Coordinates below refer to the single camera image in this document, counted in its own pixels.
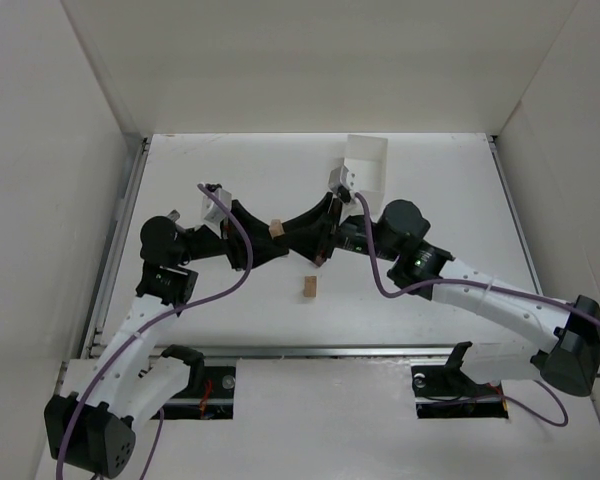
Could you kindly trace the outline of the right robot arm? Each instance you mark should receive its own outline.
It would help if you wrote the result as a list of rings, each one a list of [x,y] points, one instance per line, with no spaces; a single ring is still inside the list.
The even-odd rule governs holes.
[[[397,289],[383,296],[419,296],[520,336],[514,343],[458,343],[442,368],[451,381],[543,380],[572,396],[590,395],[600,378],[599,304],[584,295],[567,302],[517,290],[427,242],[429,229],[410,201],[394,200],[372,220],[361,194],[328,193],[310,211],[283,223],[274,241],[316,265],[336,249],[390,261],[387,276]]]

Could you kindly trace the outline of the white perforated box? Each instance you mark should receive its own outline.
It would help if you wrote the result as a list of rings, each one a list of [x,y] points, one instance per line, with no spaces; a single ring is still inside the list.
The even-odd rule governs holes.
[[[370,212],[378,214],[384,202],[388,139],[364,135],[347,137],[344,166],[355,191],[366,199]]]

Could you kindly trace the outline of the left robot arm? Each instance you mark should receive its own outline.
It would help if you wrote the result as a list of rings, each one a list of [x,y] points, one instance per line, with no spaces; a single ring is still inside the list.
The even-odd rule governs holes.
[[[207,202],[217,231],[206,225],[184,228],[176,214],[154,216],[142,226],[142,275],[126,318],[89,379],[67,395],[53,395],[45,407],[56,478],[63,478],[67,466],[95,479],[118,477],[128,465],[138,431],[161,415],[174,395],[197,388],[204,379],[204,356],[190,347],[170,345],[151,363],[150,354],[161,338],[182,313],[232,295],[254,268],[288,254],[283,241],[239,201],[225,202],[211,194]],[[198,274],[188,263],[218,256],[240,272],[239,279],[218,293],[194,299]]]

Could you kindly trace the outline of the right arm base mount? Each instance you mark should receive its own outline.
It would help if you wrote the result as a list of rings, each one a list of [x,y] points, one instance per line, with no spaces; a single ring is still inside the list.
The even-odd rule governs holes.
[[[460,367],[471,342],[457,344],[444,364],[411,366],[418,419],[508,419],[502,389],[475,383]]]

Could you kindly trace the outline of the light wood block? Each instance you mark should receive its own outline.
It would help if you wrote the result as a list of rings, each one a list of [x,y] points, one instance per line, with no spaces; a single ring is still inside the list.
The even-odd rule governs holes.
[[[312,276],[305,276],[303,283],[303,298],[306,300],[314,297],[314,280]]]
[[[285,234],[283,223],[279,219],[271,220],[268,231],[272,239],[281,237]]]
[[[315,298],[317,296],[317,277],[309,276],[306,282],[306,294],[308,298]]]

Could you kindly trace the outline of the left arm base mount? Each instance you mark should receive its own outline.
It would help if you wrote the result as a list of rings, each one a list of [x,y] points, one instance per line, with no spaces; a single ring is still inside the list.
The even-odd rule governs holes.
[[[163,358],[177,359],[189,369],[188,383],[163,407],[166,420],[231,420],[236,367],[209,364],[202,352],[171,345]]]

